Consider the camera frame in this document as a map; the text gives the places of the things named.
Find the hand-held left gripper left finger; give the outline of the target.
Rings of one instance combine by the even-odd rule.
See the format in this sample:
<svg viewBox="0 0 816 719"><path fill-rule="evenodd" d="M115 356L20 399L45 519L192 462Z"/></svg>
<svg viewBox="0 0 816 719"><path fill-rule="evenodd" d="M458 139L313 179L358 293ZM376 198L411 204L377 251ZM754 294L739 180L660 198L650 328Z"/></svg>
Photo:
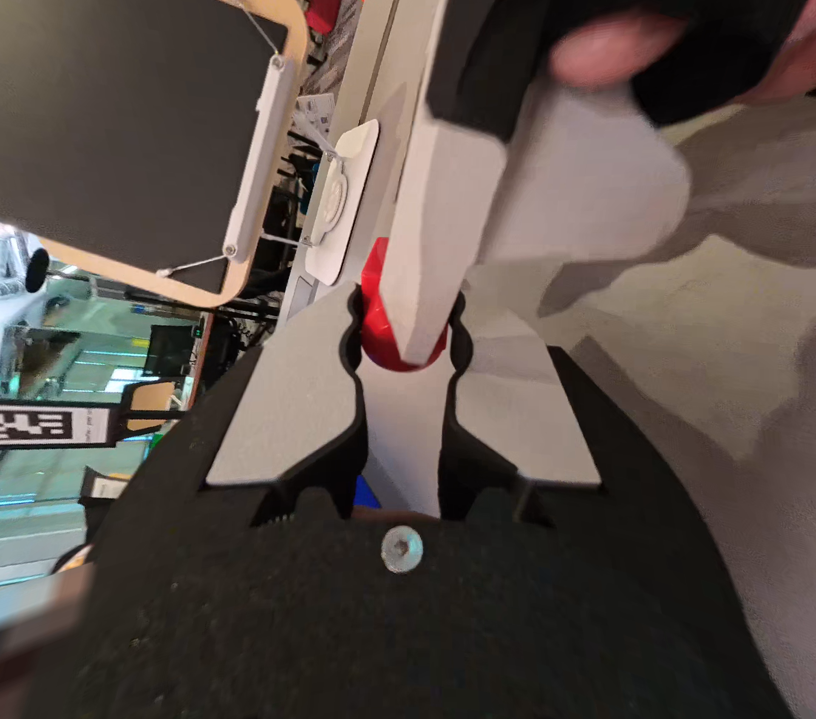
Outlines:
<svg viewBox="0 0 816 719"><path fill-rule="evenodd" d="M365 428L361 307L360 286L341 285L261 346L209 486L288 480L332 442Z"/></svg>

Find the framed black-white marker sign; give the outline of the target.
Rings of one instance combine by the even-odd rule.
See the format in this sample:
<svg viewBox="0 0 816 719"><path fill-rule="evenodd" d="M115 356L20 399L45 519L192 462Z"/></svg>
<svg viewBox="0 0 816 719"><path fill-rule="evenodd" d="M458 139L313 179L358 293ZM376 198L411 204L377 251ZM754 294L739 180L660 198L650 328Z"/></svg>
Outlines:
<svg viewBox="0 0 816 719"><path fill-rule="evenodd" d="M1 402L1 450L113 448L117 406Z"/></svg>

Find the red object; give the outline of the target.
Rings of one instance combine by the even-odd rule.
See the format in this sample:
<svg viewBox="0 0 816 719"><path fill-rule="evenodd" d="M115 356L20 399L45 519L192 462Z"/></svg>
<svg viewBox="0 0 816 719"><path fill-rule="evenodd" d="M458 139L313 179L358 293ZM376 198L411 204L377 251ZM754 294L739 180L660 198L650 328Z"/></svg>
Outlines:
<svg viewBox="0 0 816 719"><path fill-rule="evenodd" d="M398 351L393 328L388 319L380 296L380 281L387 253L389 239L380 236L372 245L371 251L362 267L360 286L362 291L362 349L377 366L397 373L416 372L434 364L447 345L447 321L442 329L430 357L421 365L414 365L403 360Z"/></svg>

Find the red bin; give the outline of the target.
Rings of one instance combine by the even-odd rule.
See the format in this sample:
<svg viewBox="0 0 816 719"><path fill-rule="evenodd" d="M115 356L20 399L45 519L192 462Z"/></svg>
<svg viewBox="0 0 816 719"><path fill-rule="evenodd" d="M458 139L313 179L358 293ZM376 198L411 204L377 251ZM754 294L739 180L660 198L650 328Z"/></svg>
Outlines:
<svg viewBox="0 0 816 719"><path fill-rule="evenodd" d="M308 0L304 18L309 29L320 36L332 32L343 0Z"/></svg>

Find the wood-framed black board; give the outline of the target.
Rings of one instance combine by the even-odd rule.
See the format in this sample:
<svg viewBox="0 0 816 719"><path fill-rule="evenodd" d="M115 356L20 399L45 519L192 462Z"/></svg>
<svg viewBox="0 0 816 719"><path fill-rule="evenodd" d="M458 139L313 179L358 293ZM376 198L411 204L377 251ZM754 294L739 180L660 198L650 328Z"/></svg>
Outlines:
<svg viewBox="0 0 816 719"><path fill-rule="evenodd" d="M2 0L2 223L198 307L236 298L286 147L296 0Z"/></svg>

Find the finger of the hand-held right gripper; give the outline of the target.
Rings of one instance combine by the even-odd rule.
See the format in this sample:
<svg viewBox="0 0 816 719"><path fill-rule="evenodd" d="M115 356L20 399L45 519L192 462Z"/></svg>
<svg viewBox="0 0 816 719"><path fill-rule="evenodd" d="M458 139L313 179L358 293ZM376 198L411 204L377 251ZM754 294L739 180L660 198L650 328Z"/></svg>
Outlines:
<svg viewBox="0 0 816 719"><path fill-rule="evenodd" d="M689 190L684 159L626 86L540 77L507 144L421 103L382 268L401 359L428 362L471 266L637 258L677 227Z"/></svg>
<svg viewBox="0 0 816 719"><path fill-rule="evenodd" d="M543 53L551 0L444 0L425 103L433 118L508 143Z"/></svg>

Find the black floor lamp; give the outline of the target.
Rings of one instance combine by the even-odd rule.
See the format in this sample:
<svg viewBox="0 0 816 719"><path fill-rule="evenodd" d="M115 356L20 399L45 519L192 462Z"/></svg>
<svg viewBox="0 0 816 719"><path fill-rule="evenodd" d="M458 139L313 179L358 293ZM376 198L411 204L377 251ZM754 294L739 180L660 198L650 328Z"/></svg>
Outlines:
<svg viewBox="0 0 816 719"><path fill-rule="evenodd" d="M63 265L54 268L51 265L51 257L47 250L38 247L28 256L23 281L25 292L30 295L38 293L50 279L81 281L91 284L96 278L75 265Z"/></svg>

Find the person's right hand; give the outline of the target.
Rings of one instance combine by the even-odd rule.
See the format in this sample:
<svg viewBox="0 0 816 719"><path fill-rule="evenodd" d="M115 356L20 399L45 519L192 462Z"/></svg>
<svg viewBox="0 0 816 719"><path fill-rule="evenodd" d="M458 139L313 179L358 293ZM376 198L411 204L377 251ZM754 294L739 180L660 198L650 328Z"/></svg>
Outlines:
<svg viewBox="0 0 816 719"><path fill-rule="evenodd" d="M549 53L548 69L563 85L588 91L608 89L662 58L685 30L685 21L646 10L608 14L558 40ZM780 103L814 87L815 0L807 0L765 77L732 103Z"/></svg>

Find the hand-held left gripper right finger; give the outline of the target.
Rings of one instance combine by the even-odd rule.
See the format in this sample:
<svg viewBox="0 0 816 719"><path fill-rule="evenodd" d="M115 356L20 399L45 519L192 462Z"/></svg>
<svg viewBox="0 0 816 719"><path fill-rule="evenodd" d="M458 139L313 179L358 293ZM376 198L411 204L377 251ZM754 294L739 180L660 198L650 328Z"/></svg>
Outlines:
<svg viewBox="0 0 816 719"><path fill-rule="evenodd" d="M472 291L463 300L450 329L454 422L523 480L597 488L600 473L545 341L513 311Z"/></svg>

